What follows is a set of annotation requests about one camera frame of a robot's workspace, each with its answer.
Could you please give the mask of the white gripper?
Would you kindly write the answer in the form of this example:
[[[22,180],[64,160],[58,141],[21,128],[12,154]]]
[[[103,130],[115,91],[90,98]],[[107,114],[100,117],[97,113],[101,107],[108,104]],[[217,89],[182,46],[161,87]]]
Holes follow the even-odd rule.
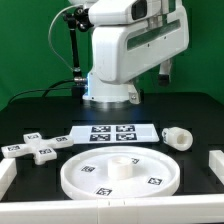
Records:
[[[123,84],[160,64],[158,83],[171,80],[170,58],[184,51],[189,43],[186,10],[179,5],[167,15],[167,23],[150,29],[147,20],[127,26],[97,27],[92,35],[92,73],[102,82]],[[129,101],[141,102],[140,92],[128,85]]]

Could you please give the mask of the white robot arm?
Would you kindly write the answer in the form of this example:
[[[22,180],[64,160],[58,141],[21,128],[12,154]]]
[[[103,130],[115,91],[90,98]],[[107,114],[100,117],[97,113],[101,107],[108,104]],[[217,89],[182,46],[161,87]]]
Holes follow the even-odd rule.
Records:
[[[80,27],[93,29],[93,67],[84,101],[138,104],[134,79],[156,66],[159,80],[170,81],[172,58],[189,43],[182,0],[68,1],[77,8]]]

